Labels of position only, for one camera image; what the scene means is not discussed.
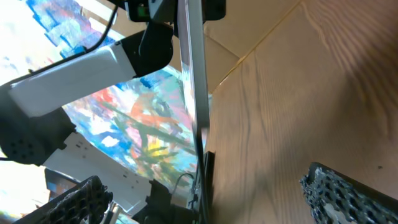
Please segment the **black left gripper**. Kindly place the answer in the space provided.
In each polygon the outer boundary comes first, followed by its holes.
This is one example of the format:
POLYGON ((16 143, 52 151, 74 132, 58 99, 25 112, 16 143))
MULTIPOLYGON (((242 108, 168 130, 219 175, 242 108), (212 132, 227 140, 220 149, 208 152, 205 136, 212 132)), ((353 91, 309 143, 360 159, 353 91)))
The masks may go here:
MULTIPOLYGON (((178 3, 183 0, 108 0, 127 12, 134 22, 175 22, 178 3)), ((201 0, 203 21, 217 21, 226 15, 226 0, 201 0)))

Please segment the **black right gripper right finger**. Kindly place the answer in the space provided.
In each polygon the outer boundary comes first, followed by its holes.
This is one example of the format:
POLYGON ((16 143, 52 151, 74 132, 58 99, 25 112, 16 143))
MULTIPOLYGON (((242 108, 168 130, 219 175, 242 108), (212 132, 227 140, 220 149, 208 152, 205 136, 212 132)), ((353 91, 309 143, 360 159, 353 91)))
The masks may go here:
POLYGON ((315 223, 397 223, 397 200, 321 163, 300 179, 315 223))

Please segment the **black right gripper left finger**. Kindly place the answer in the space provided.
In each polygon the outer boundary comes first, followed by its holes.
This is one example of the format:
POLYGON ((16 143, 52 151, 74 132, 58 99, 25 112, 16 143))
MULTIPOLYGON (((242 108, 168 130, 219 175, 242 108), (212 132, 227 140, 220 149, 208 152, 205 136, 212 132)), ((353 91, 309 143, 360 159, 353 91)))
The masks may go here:
POLYGON ((113 193, 94 175, 14 224, 98 224, 112 201, 113 193))

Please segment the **Galaxy S25 Ultra smartphone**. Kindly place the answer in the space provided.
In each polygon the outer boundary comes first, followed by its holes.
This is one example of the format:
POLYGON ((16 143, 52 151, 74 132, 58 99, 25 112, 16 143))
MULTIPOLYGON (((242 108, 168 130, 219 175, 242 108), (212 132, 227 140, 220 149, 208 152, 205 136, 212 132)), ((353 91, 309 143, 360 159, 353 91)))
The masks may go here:
POLYGON ((210 126, 200 0, 178 0, 178 38, 187 112, 197 129, 210 126))

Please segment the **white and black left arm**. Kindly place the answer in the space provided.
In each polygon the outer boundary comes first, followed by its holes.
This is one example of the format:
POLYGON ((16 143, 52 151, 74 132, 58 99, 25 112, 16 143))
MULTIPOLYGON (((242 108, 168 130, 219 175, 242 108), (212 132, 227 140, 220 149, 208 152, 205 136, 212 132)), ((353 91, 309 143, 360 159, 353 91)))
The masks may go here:
POLYGON ((130 214, 148 206, 160 186, 128 170, 79 134, 63 106, 113 84, 146 77, 167 66, 172 37, 180 41, 183 90, 197 155, 201 204, 207 211, 203 131, 210 126, 206 79, 206 21, 224 18, 224 1, 128 1, 134 22, 144 31, 17 78, 1 87, 1 149, 6 159, 35 164, 76 179, 97 176, 130 214))

